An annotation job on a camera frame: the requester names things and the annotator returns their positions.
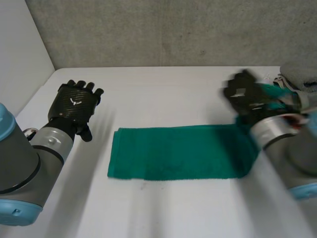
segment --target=white tabletop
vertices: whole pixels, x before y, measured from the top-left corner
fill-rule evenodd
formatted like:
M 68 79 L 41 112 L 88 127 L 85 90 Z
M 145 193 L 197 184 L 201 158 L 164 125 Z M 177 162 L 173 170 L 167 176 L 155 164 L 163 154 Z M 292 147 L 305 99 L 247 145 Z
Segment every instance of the white tabletop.
M 239 67 L 68 68 L 56 71 L 17 117 L 40 128 L 57 89 L 70 79 L 104 89 L 89 123 L 93 141 L 74 147 L 43 212 L 2 238 L 312 238 L 297 202 L 260 155 L 244 179 L 182 181 L 107 177 L 119 127 L 232 123 L 219 89 Z M 278 67 L 252 67 L 272 81 Z

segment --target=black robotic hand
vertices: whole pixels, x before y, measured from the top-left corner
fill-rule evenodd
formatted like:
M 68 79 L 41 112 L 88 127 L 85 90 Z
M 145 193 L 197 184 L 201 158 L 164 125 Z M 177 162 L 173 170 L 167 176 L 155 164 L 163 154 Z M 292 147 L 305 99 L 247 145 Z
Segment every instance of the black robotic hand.
M 266 117 L 288 112 L 286 109 L 271 108 L 276 99 L 265 93 L 248 70 L 243 70 L 228 80 L 223 94 L 247 124 L 255 124 Z
M 94 83 L 88 83 L 86 88 L 85 85 L 85 81 L 75 83 L 69 80 L 67 84 L 60 86 L 49 110 L 47 126 L 60 128 L 71 137 L 76 133 L 88 142 L 92 140 L 92 135 L 87 123 L 100 103 L 104 91 L 98 88 L 93 93 Z

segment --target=light blue joint cap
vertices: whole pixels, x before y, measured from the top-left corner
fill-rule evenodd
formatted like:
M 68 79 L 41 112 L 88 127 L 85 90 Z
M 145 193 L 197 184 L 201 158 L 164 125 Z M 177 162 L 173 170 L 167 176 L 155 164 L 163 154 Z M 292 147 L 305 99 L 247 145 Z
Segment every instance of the light blue joint cap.
M 0 103 L 0 141 L 9 136 L 15 128 L 15 118 L 6 109 L 6 107 Z
M 289 191 L 297 200 L 313 198 L 317 196 L 317 183 L 314 182 L 307 185 L 293 187 L 289 189 Z
M 23 201 L 0 199 L 0 224 L 28 226 L 33 224 L 43 207 Z

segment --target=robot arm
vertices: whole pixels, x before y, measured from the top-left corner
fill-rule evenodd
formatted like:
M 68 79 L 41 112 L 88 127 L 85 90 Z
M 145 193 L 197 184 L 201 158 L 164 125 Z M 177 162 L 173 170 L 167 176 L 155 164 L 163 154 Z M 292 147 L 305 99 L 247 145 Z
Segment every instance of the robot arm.
M 251 137 L 265 151 L 294 198 L 316 196 L 317 112 L 309 115 L 309 122 L 299 131 L 294 130 L 287 117 L 301 117 L 298 105 L 280 104 L 246 70 L 228 81 L 223 94 L 249 126 Z
M 34 223 L 72 149 L 75 135 L 91 141 L 87 125 L 100 103 L 102 89 L 93 83 L 61 85 L 49 122 L 29 142 L 14 116 L 0 104 L 0 224 Z

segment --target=teal cloth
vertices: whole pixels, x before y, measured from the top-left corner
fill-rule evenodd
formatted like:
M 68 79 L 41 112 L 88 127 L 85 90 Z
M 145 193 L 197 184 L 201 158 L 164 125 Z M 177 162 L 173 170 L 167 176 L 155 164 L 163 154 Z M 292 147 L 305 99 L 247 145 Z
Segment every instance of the teal cloth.
M 108 177 L 241 178 L 250 171 L 257 155 L 250 137 L 235 124 L 120 128 L 113 137 Z

